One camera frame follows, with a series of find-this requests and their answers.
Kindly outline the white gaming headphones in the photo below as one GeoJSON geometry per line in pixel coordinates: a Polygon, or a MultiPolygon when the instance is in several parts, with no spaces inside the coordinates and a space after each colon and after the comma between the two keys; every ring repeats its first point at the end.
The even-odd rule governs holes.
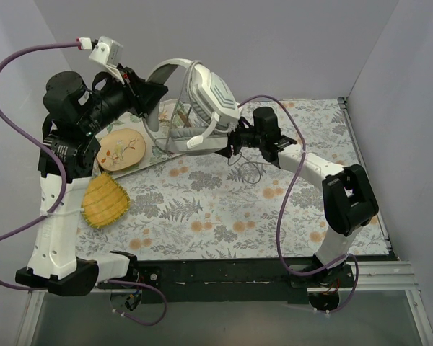
{"type": "Polygon", "coordinates": [[[203,125],[170,130],[172,152],[189,156],[215,153],[227,146],[228,135],[240,119],[237,102],[227,84],[199,61],[173,58],[155,66],[147,80],[164,84],[178,67],[185,69],[181,92],[190,111],[203,125]]]}

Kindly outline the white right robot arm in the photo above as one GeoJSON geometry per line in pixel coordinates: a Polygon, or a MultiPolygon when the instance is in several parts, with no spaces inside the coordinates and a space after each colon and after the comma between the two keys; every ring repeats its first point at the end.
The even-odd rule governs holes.
{"type": "Polygon", "coordinates": [[[363,166],[344,166],[308,153],[296,140],[282,134],[270,107],[253,111],[253,122],[238,121],[228,139],[230,154],[242,148],[257,148],[263,159],[279,169],[303,178],[323,194],[323,211],[328,224],[325,238],[308,267],[290,275],[320,286],[331,285],[339,276],[349,250],[362,227],[379,212],[377,199],[363,166]]]}

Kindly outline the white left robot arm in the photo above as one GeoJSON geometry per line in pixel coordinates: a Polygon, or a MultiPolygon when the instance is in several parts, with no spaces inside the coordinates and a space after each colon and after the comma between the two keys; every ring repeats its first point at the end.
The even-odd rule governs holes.
{"type": "Polygon", "coordinates": [[[76,255],[76,230],[82,200],[91,180],[100,150],[96,135],[125,112],[149,115],[168,88],[146,81],[128,68],[115,79],[98,73],[88,87],[75,71],[52,76],[45,85],[43,105],[48,115],[43,123],[40,151],[42,221],[28,264],[16,271],[15,281],[28,288],[44,288],[58,296],[85,296],[99,282],[115,280],[123,288],[138,283],[136,256],[110,252],[99,259],[76,255]]]}

